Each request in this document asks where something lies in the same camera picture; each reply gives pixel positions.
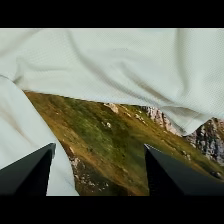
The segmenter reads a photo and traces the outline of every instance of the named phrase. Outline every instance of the white fabric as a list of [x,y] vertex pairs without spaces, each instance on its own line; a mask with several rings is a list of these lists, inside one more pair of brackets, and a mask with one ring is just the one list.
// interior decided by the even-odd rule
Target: white fabric
[[49,195],[77,194],[71,167],[20,89],[154,106],[183,135],[224,118],[222,29],[0,29],[0,74],[0,168],[56,142]]

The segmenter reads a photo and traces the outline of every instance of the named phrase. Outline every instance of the green grass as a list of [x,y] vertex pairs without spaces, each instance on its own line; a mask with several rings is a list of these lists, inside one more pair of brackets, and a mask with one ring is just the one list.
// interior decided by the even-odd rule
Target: green grass
[[[102,103],[64,98],[60,96],[26,93],[34,107],[47,122],[57,138],[72,147],[73,152],[94,167],[97,175],[127,189],[132,195],[148,195],[143,144],[168,153],[188,166],[209,175],[212,170],[224,174],[224,169],[209,161],[185,139],[165,132],[147,117],[139,114],[148,126],[137,120],[137,106],[118,105],[115,114]],[[105,127],[109,122],[112,127]],[[187,161],[181,151],[191,155]]]

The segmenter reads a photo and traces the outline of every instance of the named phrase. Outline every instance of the white cloth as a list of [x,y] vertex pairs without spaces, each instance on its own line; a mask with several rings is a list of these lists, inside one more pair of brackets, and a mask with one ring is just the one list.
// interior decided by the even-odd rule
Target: white cloth
[[54,141],[48,195],[77,194],[60,143],[20,89],[154,106],[187,135],[224,118],[223,74],[222,29],[0,29],[0,168]]

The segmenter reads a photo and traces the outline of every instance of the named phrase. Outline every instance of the printed landscape image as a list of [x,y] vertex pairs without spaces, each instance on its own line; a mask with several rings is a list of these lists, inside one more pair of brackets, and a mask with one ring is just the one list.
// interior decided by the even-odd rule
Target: printed landscape image
[[26,95],[64,147],[80,195],[150,195],[144,143],[223,179],[224,123],[218,119],[183,137],[156,108]]

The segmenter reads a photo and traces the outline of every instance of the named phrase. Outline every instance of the grassy hillside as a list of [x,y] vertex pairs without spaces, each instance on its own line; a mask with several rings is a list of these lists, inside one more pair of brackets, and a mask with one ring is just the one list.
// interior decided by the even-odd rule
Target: grassy hillside
[[[137,106],[117,105],[116,114],[102,103],[37,93],[26,95],[69,155],[81,195],[149,195],[144,143],[207,175],[210,171],[224,174],[215,161],[205,158],[183,138],[166,132]],[[183,150],[191,155],[191,161],[182,155]]]

